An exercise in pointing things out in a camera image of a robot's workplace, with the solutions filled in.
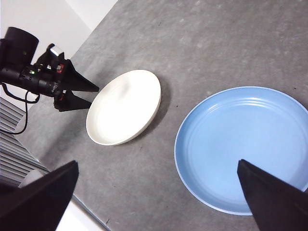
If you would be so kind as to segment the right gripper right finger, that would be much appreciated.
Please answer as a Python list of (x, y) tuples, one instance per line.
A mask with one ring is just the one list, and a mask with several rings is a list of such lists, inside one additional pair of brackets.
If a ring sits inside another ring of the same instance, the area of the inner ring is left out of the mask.
[(237, 175), (261, 231), (306, 231), (308, 194), (242, 159)]

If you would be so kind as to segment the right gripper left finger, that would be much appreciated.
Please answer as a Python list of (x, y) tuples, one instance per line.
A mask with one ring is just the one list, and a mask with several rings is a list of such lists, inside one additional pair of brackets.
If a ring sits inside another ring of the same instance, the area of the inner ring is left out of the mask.
[(73, 160), (18, 188), (0, 183), (2, 231), (54, 231), (73, 196), (79, 169)]

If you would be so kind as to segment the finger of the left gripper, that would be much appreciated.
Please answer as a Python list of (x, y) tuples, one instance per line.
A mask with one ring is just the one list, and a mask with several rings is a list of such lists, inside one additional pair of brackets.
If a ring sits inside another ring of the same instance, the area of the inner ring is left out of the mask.
[(99, 91), (99, 87), (77, 72), (72, 62), (65, 60), (63, 69), (63, 89), (71, 91)]
[(72, 92), (61, 93), (54, 97), (53, 104), (59, 112), (89, 109), (91, 106), (91, 102), (75, 96)]

